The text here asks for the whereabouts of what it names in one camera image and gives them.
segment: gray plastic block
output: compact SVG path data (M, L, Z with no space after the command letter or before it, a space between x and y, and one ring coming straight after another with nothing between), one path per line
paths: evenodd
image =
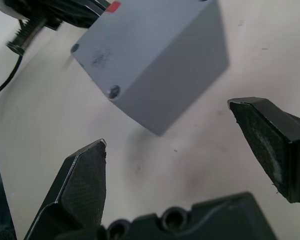
M73 56L119 109L162 135L228 66L216 0L122 0Z

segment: red tag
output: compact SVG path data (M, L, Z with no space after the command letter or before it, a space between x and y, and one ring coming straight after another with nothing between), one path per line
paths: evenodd
M105 11L109 13L114 13L121 5L121 2L114 1Z

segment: screw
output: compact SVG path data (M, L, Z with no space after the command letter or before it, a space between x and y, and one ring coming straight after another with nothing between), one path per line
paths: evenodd
M114 98L118 97L119 93L120 93L120 87L118 85L114 85L108 91L108 98L114 99Z
M78 48L79 48L79 44L73 45L72 48L71 48L71 52L74 53L75 51L78 50Z

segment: white table surface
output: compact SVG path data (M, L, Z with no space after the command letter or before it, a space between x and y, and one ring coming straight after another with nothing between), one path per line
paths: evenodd
M104 138L102 222L251 192L280 240L300 239L290 204L259 165L227 100L263 97L300 117L300 0L221 0L231 66L157 137L112 105L71 58L85 32L42 31L0 95L0 171L23 239L64 159ZM17 56L5 47L17 21L0 13L0 84Z

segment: wire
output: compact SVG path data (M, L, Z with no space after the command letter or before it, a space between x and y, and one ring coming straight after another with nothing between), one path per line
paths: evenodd
M9 77L4 81L4 83L0 86L0 92L11 82L11 80L14 78L20 64L22 61L22 56L19 56L18 61L16 62L14 69L10 73Z

